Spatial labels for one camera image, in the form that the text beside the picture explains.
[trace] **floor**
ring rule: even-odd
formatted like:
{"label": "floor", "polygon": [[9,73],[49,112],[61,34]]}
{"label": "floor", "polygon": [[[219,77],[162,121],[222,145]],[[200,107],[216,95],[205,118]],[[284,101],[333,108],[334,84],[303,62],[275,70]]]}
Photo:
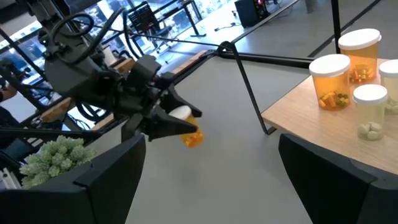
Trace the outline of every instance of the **floor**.
{"label": "floor", "polygon": [[[371,2],[340,1],[341,24]],[[382,42],[392,43],[397,4],[383,0],[352,29],[377,27]],[[332,33],[329,1],[319,0],[311,14],[300,1],[289,16],[267,23],[238,46],[252,53],[306,57]],[[391,46],[396,45],[381,45],[382,57],[398,54]],[[175,58],[163,69],[171,70],[199,50],[198,46],[176,46],[173,51],[182,54],[174,53]],[[321,52],[327,53],[333,53],[333,46]],[[244,66],[261,110],[308,75],[306,70],[275,65],[245,62]],[[196,149],[183,147],[178,137],[148,143],[141,183],[126,223],[311,223],[281,163],[280,132],[271,136],[262,132],[232,60],[207,61],[177,91],[203,111],[198,121],[206,141]],[[92,147],[101,152],[119,142],[116,128]]]}

